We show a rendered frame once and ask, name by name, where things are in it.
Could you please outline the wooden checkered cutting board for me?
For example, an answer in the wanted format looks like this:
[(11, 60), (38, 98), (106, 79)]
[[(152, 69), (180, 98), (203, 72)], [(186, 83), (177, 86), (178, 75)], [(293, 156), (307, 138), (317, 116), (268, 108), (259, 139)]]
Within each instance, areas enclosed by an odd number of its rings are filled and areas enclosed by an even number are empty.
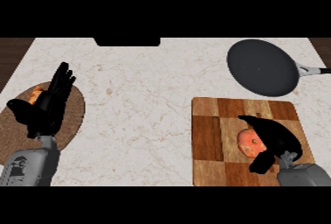
[(279, 165), (264, 175), (251, 173), (254, 161), (237, 148), (236, 136), (249, 125), (240, 116), (279, 122), (302, 146), (299, 164), (314, 161), (305, 134), (288, 101), (196, 97), (190, 101), (191, 183), (196, 186), (274, 186)]

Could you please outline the orange vegetable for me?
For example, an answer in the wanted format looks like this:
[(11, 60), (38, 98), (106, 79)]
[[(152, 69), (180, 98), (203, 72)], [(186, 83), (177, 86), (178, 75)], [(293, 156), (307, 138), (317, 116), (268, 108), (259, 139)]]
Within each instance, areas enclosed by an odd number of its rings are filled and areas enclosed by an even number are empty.
[(29, 103), (30, 105), (35, 104), (35, 102), (36, 102), (36, 98), (38, 98), (38, 96), (41, 95), (42, 91), (44, 91), (44, 89), (42, 89), (39, 86), (35, 86), (35, 88), (33, 88), (33, 90), (32, 90), (32, 93), (30, 93), (30, 95), (27, 96), (27, 103)]

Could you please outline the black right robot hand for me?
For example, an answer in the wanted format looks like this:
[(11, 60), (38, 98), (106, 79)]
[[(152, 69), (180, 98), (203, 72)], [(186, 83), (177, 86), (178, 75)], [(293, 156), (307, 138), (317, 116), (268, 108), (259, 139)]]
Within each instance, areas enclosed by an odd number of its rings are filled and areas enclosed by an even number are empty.
[(252, 126), (265, 147), (265, 151), (258, 153), (249, 165), (249, 172), (265, 174), (274, 164), (274, 157), (280, 157), (286, 151), (295, 154), (292, 161), (302, 156), (299, 141), (288, 128), (274, 120), (251, 115), (239, 115), (237, 118)]

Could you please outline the orange squash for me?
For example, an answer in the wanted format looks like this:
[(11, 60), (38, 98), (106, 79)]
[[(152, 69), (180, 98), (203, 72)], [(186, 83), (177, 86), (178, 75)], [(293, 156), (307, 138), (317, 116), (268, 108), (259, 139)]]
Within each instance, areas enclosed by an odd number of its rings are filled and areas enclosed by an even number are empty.
[(248, 158), (255, 158), (258, 153), (265, 151), (264, 143), (256, 136), (254, 129), (243, 129), (236, 136), (237, 148)]

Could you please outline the black appliance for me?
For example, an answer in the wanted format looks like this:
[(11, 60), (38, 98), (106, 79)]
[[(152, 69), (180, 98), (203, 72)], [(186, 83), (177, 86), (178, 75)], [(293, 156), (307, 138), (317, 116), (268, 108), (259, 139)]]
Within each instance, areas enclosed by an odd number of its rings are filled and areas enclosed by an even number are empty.
[(157, 46), (159, 38), (94, 38), (98, 46)]

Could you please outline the brown round placemat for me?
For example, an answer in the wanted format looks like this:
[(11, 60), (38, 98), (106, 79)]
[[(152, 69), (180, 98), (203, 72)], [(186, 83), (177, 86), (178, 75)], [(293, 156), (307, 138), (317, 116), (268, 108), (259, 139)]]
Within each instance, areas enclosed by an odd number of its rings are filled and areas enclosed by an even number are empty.
[[(7, 99), (0, 96), (0, 100), (2, 100), (4, 104), (0, 109), (0, 165), (4, 165), (5, 160), (16, 151), (39, 148), (41, 143), (26, 137), (26, 126), (14, 119), (13, 112), (5, 106)], [(56, 133), (56, 147), (60, 151), (66, 148), (78, 133), (84, 114), (84, 96), (78, 88), (72, 87), (69, 97), (66, 99), (61, 126)]]

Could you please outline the dark grey frying pan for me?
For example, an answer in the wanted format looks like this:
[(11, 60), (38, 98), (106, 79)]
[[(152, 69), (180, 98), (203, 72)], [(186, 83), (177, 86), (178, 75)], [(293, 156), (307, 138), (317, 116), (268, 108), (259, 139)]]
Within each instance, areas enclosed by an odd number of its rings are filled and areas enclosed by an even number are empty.
[(276, 45), (259, 39), (245, 39), (231, 45), (225, 63), (240, 86), (267, 97), (288, 95), (302, 76), (331, 74), (331, 68), (301, 65)]

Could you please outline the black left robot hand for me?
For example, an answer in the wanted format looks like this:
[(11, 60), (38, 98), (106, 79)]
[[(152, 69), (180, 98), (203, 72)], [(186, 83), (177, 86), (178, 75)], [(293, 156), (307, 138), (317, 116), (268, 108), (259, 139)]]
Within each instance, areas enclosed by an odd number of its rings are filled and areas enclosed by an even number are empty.
[(14, 119), (26, 126), (26, 137), (53, 136), (60, 129), (66, 101), (76, 77), (67, 69), (67, 63), (61, 62), (47, 90), (35, 99), (35, 104), (20, 99), (11, 99), (5, 106), (10, 108)]

